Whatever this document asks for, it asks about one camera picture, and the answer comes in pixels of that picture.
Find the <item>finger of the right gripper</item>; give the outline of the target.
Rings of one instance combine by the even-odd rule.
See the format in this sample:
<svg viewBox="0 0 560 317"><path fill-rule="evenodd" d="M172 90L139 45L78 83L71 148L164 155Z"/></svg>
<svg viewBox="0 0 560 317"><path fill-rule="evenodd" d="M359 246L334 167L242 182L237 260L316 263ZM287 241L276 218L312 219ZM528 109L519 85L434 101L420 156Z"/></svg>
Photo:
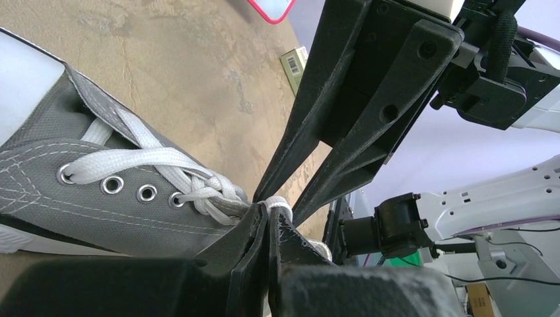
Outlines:
<svg viewBox="0 0 560 317"><path fill-rule="evenodd" d="M365 29L322 129L332 149L294 206L294 225L372 181L463 39L429 19Z"/></svg>
<svg viewBox="0 0 560 317"><path fill-rule="evenodd" d="M325 1L284 134L254 193L273 195L318 146L370 1Z"/></svg>

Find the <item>grey canvas sneaker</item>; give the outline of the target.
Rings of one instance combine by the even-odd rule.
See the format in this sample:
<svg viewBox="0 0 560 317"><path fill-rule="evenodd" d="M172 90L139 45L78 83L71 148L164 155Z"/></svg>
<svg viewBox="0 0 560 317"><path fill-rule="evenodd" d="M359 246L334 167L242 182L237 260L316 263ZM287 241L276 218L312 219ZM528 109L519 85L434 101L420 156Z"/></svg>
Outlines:
<svg viewBox="0 0 560 317"><path fill-rule="evenodd" d="M1 252L192 256L250 204L60 58L1 31Z"/></svg>

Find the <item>white shoelace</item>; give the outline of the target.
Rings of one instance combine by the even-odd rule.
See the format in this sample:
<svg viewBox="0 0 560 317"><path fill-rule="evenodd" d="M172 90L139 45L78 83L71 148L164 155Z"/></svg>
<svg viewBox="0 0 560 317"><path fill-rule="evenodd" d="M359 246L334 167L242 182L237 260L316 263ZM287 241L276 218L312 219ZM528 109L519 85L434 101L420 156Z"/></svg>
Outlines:
<svg viewBox="0 0 560 317"><path fill-rule="evenodd" d="M220 228L180 225L169 221L180 238L179 252L197 253L237 225L250 207L245 192L223 175L213 172L172 147L165 147L144 123L131 112L117 108L115 116L131 132L137 149L108 149L87 154L62 166L57 177L64 184L99 182L108 194L118 193L124 185L119 172L152 166L174 188L168 197L171 209L190 205L203 216L211 217Z"/></svg>

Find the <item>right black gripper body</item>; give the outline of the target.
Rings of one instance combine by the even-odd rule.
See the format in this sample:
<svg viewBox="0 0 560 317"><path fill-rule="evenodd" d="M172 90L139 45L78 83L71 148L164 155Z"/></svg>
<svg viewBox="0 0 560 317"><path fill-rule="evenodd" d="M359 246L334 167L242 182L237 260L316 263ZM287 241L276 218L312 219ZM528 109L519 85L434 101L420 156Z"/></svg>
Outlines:
<svg viewBox="0 0 560 317"><path fill-rule="evenodd" d="M505 130L559 88L559 71L531 61L521 1L465 1L456 18L410 1L327 1L319 34L341 34L326 129L328 164L381 164L425 106Z"/></svg>

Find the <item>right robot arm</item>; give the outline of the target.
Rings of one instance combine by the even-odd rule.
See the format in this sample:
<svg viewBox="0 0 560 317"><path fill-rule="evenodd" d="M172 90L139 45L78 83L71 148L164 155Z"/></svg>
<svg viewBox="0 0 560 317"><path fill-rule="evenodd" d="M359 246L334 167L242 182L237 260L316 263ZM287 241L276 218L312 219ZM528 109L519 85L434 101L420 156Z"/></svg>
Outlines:
<svg viewBox="0 0 560 317"><path fill-rule="evenodd" d="M559 42L518 25L521 1L326 1L283 137L254 199L271 197L319 143L332 149L293 224L370 182L426 106L505 130L559 131ZM407 256L435 242L559 218L559 157L438 194L404 194L344 224L349 255Z"/></svg>

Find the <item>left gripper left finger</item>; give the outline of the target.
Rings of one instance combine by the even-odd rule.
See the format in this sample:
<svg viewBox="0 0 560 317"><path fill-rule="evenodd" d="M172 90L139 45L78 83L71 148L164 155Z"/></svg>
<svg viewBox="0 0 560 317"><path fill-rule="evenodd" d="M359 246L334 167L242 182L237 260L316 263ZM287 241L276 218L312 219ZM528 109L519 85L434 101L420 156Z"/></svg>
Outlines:
<svg viewBox="0 0 560 317"><path fill-rule="evenodd" d="M74 258L27 269L2 316L260 316L268 216L253 205L193 258Z"/></svg>

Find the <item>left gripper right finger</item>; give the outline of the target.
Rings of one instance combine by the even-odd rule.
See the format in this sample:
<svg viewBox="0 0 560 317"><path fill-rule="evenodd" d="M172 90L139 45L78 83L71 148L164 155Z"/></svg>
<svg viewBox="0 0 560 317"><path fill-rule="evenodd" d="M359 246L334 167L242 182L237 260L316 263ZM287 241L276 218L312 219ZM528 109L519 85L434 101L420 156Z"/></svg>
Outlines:
<svg viewBox="0 0 560 317"><path fill-rule="evenodd" d="M451 282L421 267L334 265L292 225L269 211L269 291L273 316L463 316Z"/></svg>

